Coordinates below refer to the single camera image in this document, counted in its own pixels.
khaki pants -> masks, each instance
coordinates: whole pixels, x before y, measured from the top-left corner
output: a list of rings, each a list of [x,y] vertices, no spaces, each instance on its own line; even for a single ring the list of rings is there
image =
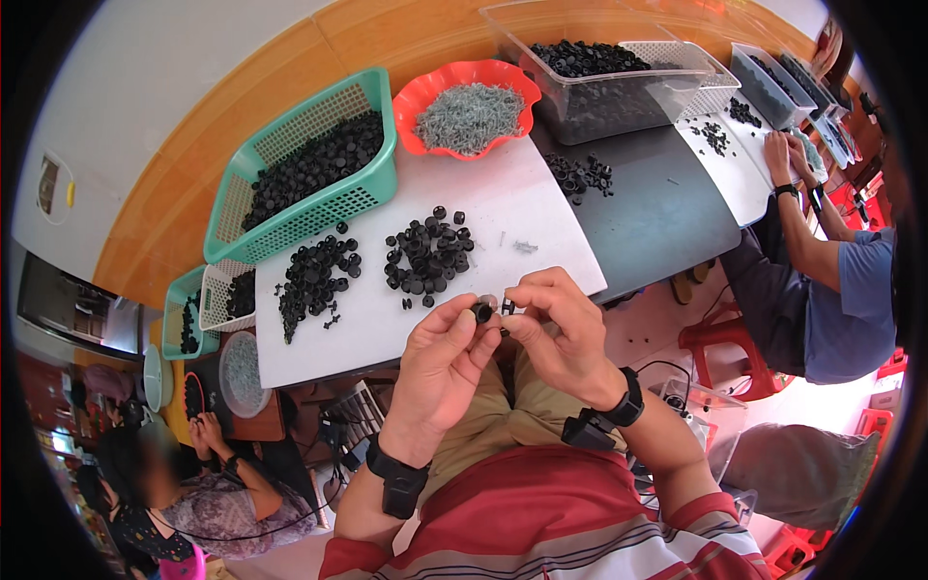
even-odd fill
[[[553,325],[546,325],[546,329],[549,333],[558,330]],[[429,481],[419,494],[419,505],[459,473],[496,453],[517,445],[564,445],[564,420],[576,417],[584,406],[569,394],[547,386],[520,346],[516,354],[515,407],[509,407],[502,375],[491,359],[464,417],[438,445]],[[625,451],[625,441],[618,431],[610,437],[617,451]]]

black table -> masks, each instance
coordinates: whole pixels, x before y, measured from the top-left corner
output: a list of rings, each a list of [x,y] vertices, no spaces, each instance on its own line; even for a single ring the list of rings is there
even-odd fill
[[[542,155],[553,151],[586,162],[595,151],[612,166],[614,196],[588,188],[583,204],[571,206],[608,284],[590,297],[597,304],[715,258],[741,241],[725,199],[673,126],[568,147],[536,121],[531,138]]]

woman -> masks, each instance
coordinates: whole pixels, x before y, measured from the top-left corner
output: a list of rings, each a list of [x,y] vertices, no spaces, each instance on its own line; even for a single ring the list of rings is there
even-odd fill
[[[183,561],[193,556],[193,547],[180,534],[167,528],[159,531],[144,509],[120,502],[96,467],[82,465],[78,468],[77,487],[90,509],[106,520],[110,536],[131,566],[151,574],[153,562],[151,559],[146,562],[144,554],[156,560],[170,561]],[[137,557],[136,551],[144,552],[141,558]]]
[[[181,482],[172,458],[141,436],[116,428],[103,434],[97,453],[104,476],[128,505],[147,508],[155,522],[176,530],[221,558],[244,560],[300,540],[316,527],[306,501],[283,483],[270,483],[223,441],[214,413],[190,420],[198,456],[210,450],[224,461],[220,473]]]

striped shirt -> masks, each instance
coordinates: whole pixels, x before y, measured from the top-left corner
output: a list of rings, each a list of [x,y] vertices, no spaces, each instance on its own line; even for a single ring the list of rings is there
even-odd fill
[[[496,454],[425,503],[405,552],[333,538],[319,578],[770,578],[731,496],[699,497],[657,522],[620,461],[564,445]]]

white table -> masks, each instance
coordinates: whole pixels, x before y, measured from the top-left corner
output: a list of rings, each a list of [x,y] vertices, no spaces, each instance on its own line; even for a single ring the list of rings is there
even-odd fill
[[[520,277],[553,265],[566,268],[586,294],[606,288],[571,206],[528,137],[509,141],[477,161],[415,156],[402,144],[397,144],[395,157],[399,188],[391,201],[350,220],[343,236],[331,228],[258,264],[256,336],[262,387],[315,380],[402,354],[409,331],[430,311],[422,306],[422,295],[387,287],[383,267],[390,248],[384,240],[407,228],[410,220],[424,221],[436,205],[446,207],[448,223],[455,211],[463,211],[464,226],[477,244],[470,253],[470,270],[449,282],[446,292],[432,295],[436,305],[464,292],[501,297]],[[337,324],[323,329],[331,319],[329,311],[307,316],[287,345],[275,286],[287,281],[290,256],[300,245],[316,244],[329,234],[357,239],[361,277],[349,279],[348,291],[336,294],[336,314],[342,315]],[[517,251],[512,247],[517,240],[538,250]],[[333,276],[345,274],[335,268]],[[404,298],[412,299],[411,311],[403,310]]]

